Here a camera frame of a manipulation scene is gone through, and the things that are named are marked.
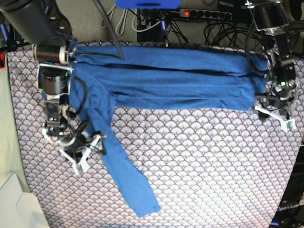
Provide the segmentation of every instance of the patterned tablecloth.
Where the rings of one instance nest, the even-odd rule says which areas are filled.
[[[30,50],[9,53],[8,58],[24,172],[51,228],[270,224],[304,133],[303,61],[295,60],[300,77],[294,112],[297,129],[288,133],[281,131],[278,121],[261,123],[257,114],[248,112],[116,108],[112,125],[116,137],[148,178],[161,207],[159,213],[138,219],[97,154],[88,160],[91,169],[77,177],[59,148],[46,142],[41,134],[45,115],[36,89],[37,62]]]

